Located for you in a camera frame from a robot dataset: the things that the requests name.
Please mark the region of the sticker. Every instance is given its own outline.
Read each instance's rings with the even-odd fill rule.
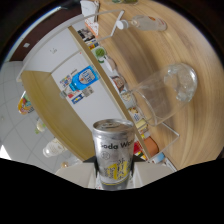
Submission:
[[[90,69],[87,69],[79,76],[79,81],[82,84],[87,84],[89,82],[92,82],[95,79],[95,75],[92,73]]]
[[[79,95],[80,94],[80,91],[79,90],[77,90],[77,91],[75,91],[75,92],[69,92],[68,93],[68,98],[73,98],[74,96],[77,96],[77,95]]]
[[[84,94],[85,97],[91,95],[93,93],[93,89],[91,86],[88,86],[87,88],[85,88],[82,93]]]
[[[66,86],[68,86],[72,81],[72,78],[70,75],[67,75],[65,78],[63,78],[60,81],[60,84],[62,85],[63,88],[65,88]]]
[[[74,99],[72,99],[72,103],[76,104],[78,103],[81,99],[83,99],[82,94],[79,94],[78,96],[76,96]]]

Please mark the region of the can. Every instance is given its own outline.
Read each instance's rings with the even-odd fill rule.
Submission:
[[[126,189],[134,152],[133,122],[101,120],[93,124],[92,134],[102,188],[108,191]]]
[[[144,134],[148,131],[148,123],[144,118],[142,118],[140,121],[135,123],[136,128],[138,129],[138,132],[140,135]]]
[[[111,76],[119,76],[119,77],[122,79],[122,81],[124,82],[124,84],[127,84],[127,81],[126,81],[126,79],[124,78],[124,76],[121,75],[116,69],[113,70],[113,75],[110,75],[110,77],[111,77]]]

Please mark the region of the clear glass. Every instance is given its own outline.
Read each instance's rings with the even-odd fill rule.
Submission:
[[[81,163],[82,161],[73,155],[72,157],[66,159],[65,162],[61,163],[61,168],[66,168],[66,167],[73,166],[75,164],[81,164]]]
[[[138,0],[104,0],[104,2],[108,5],[111,4],[130,4],[130,5],[136,5],[138,3]]]
[[[183,108],[195,94],[197,76],[189,65],[168,65],[129,90],[149,125],[156,126]]]

